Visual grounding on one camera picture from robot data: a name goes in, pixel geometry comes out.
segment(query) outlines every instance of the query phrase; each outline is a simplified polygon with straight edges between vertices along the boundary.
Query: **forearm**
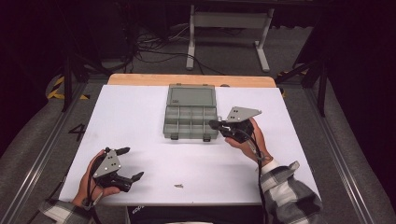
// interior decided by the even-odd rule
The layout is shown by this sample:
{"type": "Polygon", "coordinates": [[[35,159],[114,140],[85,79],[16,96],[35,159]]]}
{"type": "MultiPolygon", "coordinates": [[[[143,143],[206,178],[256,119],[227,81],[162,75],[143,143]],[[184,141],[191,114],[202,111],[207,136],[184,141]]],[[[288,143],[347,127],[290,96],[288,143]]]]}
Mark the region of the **forearm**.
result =
{"type": "Polygon", "coordinates": [[[318,195],[304,183],[294,179],[298,162],[278,166],[276,161],[262,168],[261,184],[265,208],[274,223],[325,223],[320,215],[322,203],[318,195]]]}

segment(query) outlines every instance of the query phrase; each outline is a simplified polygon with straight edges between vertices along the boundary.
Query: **black and white checkered sleeve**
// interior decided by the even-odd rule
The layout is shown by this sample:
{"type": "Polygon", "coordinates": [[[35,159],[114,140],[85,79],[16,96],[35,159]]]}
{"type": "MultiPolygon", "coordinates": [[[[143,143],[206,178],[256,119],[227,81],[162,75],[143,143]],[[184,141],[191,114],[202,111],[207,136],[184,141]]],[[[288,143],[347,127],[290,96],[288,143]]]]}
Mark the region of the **black and white checkered sleeve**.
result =
{"type": "Polygon", "coordinates": [[[91,219],[91,214],[85,209],[59,200],[46,200],[39,210],[59,223],[86,224],[91,219]]]}
{"type": "Polygon", "coordinates": [[[278,166],[262,174],[260,181],[265,208],[274,223],[326,223],[321,216],[322,202],[307,185],[294,178],[300,164],[278,166]]]}

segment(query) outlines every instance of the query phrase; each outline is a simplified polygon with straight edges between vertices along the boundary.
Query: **wooden table edge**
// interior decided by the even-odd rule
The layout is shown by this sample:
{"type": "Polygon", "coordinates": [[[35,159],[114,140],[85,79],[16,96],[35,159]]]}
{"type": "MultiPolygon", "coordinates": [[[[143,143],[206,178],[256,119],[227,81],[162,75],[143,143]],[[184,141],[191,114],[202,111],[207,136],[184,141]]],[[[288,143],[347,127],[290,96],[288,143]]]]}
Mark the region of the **wooden table edge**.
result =
{"type": "Polygon", "coordinates": [[[207,84],[230,87],[275,88],[271,77],[249,76],[203,76],[171,74],[113,74],[107,85],[167,86],[169,84],[207,84]]]}

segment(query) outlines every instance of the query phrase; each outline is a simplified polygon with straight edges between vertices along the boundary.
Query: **wrist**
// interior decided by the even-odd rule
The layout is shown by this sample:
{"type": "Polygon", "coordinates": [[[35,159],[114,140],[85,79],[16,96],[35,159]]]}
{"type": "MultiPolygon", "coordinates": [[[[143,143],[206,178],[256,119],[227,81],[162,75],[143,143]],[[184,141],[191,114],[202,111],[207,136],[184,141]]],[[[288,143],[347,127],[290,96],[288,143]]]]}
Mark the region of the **wrist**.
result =
{"type": "Polygon", "coordinates": [[[80,195],[77,194],[76,197],[73,199],[73,201],[71,202],[73,205],[77,206],[77,207],[83,207],[82,202],[84,201],[84,199],[86,199],[87,197],[85,197],[85,195],[80,195]]]}
{"type": "Polygon", "coordinates": [[[268,172],[274,170],[278,166],[279,163],[275,158],[273,158],[272,161],[268,162],[265,166],[262,167],[262,175],[267,174],[268,172]]]}
{"type": "Polygon", "coordinates": [[[274,160],[274,157],[272,157],[268,153],[267,154],[262,153],[262,155],[264,156],[264,158],[262,160],[262,167],[274,160]]]}

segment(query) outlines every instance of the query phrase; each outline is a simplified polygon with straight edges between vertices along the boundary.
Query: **white table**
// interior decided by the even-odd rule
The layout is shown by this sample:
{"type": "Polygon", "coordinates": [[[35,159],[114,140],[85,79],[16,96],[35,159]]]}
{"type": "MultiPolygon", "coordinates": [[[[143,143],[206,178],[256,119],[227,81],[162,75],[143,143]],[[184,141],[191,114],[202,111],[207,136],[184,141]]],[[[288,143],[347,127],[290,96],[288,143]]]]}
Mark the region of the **white table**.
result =
{"type": "MultiPolygon", "coordinates": [[[[103,87],[90,123],[62,189],[60,200],[71,201],[92,157],[102,148],[130,147],[119,156],[119,175],[142,178],[128,193],[104,198],[108,205],[251,205],[260,204],[256,163],[219,135],[202,140],[163,137],[167,86],[103,87]]],[[[218,115],[233,105],[260,109],[255,119],[266,145],[281,163],[299,161],[296,178],[318,189],[277,88],[216,87],[218,115]]]]}

